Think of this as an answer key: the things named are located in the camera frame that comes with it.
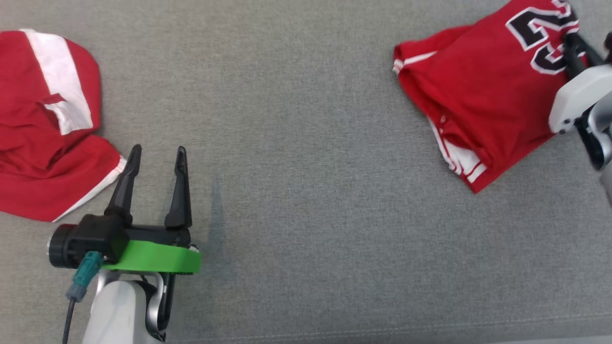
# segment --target teal cable connector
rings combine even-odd
[[[95,275],[98,273],[104,260],[100,252],[90,251],[85,254],[81,264],[74,277],[72,277],[72,286],[66,292],[68,300],[74,298],[76,302],[81,302],[87,293],[87,287]]]

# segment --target robotic arm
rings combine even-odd
[[[564,46],[569,82],[557,92],[548,124],[553,133],[577,129],[612,205],[612,32],[605,41],[606,60],[576,33],[565,35]]]
[[[185,148],[179,147],[176,155],[174,195],[163,226],[132,223],[132,189],[141,152],[140,145],[133,147],[104,215],[89,214],[78,225],[61,225],[49,241],[51,265],[79,268],[73,279],[75,284],[83,279],[79,273],[83,266],[86,269],[95,265],[90,262],[95,262],[96,257],[101,262],[83,339],[86,344],[163,343],[176,276],[191,275],[200,269],[201,255],[191,244],[189,232],[192,216]],[[89,270],[89,275],[93,277],[96,272]],[[140,276],[142,280],[120,279],[126,275]],[[64,343],[74,303],[82,300],[88,283],[66,294],[70,307]]]

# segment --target black cable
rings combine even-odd
[[[77,299],[74,297],[70,298],[70,303],[68,304],[68,314],[66,314],[66,325],[64,325],[64,339],[62,340],[63,344],[68,344],[68,333],[70,332],[70,323],[72,322],[72,313],[75,311],[75,303]]]

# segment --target jersey number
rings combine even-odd
[[[559,10],[541,10],[527,7],[507,23],[506,27],[521,43],[524,51],[537,48],[531,60],[531,67],[544,74],[555,75],[565,69],[563,59],[563,44],[553,47],[549,40],[547,30],[561,31],[570,28],[567,32],[578,31],[578,17],[564,0],[552,0]]]

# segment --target red garment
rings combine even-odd
[[[100,75],[62,37],[0,32],[0,211],[54,221],[112,183],[125,160],[92,135]]]
[[[566,2],[511,0],[474,25],[395,47],[402,88],[475,193],[553,136],[548,115],[567,82],[562,37],[577,30]]]

